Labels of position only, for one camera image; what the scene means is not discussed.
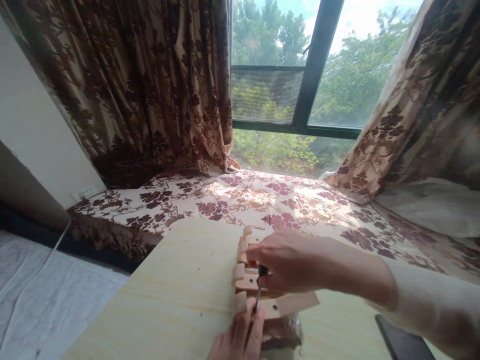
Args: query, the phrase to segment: curtain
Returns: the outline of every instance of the curtain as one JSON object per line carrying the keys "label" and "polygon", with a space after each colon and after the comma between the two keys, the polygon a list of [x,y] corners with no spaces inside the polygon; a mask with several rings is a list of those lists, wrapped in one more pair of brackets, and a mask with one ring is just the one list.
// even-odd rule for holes
{"label": "curtain", "polygon": [[402,182],[480,190],[480,1],[427,0],[352,151],[325,179],[365,204]]}
{"label": "curtain", "polygon": [[0,0],[108,186],[234,171],[228,0]]}

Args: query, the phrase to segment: person's left hand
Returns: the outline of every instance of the person's left hand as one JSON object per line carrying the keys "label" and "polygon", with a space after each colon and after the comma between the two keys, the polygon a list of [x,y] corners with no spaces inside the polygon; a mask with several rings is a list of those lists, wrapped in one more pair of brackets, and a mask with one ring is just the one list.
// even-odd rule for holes
{"label": "person's left hand", "polygon": [[244,350],[254,306],[255,299],[249,298],[246,303],[246,314],[240,316],[226,332],[216,337],[206,360],[259,360],[265,321],[265,309],[260,305],[253,320],[248,344]]}

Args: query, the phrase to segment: floral pattern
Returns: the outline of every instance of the floral pattern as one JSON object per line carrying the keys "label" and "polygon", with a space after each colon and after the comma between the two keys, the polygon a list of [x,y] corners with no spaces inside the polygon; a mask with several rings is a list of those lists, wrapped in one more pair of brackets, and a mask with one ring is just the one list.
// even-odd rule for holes
{"label": "floral pattern", "polygon": [[239,168],[228,0],[4,0],[0,13],[108,186]]}
{"label": "floral pattern", "polygon": [[478,6],[424,1],[365,129],[325,179],[333,191],[366,204],[427,177],[480,190]]}
{"label": "floral pattern", "polygon": [[[139,189],[107,190],[69,212],[77,239],[88,238],[98,249],[120,250],[135,262],[181,219],[193,216],[269,232],[289,227],[330,236],[372,254],[480,281],[480,247],[473,241],[459,246],[371,204],[356,205],[321,181],[306,178],[248,170],[205,177],[171,170]],[[108,224],[108,231],[99,224]]]}

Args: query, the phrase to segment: screwdriver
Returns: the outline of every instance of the screwdriver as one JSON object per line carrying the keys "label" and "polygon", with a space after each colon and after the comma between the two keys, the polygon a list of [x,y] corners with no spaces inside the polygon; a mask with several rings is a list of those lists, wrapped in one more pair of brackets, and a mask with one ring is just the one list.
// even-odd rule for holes
{"label": "screwdriver", "polygon": [[[269,274],[269,268],[265,267],[263,265],[258,266],[258,278],[256,279],[256,284],[259,284],[259,279],[262,276],[266,276]],[[255,301],[255,307],[253,308],[253,313],[255,314],[257,312],[257,308],[259,306],[259,299],[260,299],[260,294],[262,293],[262,288],[258,286],[258,292],[256,294],[256,301]]]}
{"label": "screwdriver", "polygon": [[[259,265],[258,266],[258,278],[256,279],[256,284],[257,285],[259,284],[259,279],[262,276],[265,276],[265,275],[268,275],[268,274],[269,274],[269,268],[265,267],[263,265]],[[253,319],[254,319],[255,314],[257,313],[261,292],[262,292],[262,288],[259,286],[258,287],[258,292],[256,293],[255,307],[253,308],[253,314],[252,314],[252,317],[251,317],[251,320],[250,320],[250,325],[248,327],[248,332],[246,333],[245,346],[243,347],[243,350],[245,350],[247,348],[247,345],[249,343],[250,333],[252,332],[252,327],[253,327],[253,324],[254,324]]]}

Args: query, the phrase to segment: smartphone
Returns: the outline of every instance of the smartphone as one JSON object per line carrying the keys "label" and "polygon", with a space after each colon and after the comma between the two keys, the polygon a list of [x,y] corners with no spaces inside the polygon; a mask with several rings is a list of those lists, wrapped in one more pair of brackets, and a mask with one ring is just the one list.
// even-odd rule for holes
{"label": "smartphone", "polygon": [[403,331],[381,315],[375,315],[375,321],[393,360],[435,360],[421,336]]}

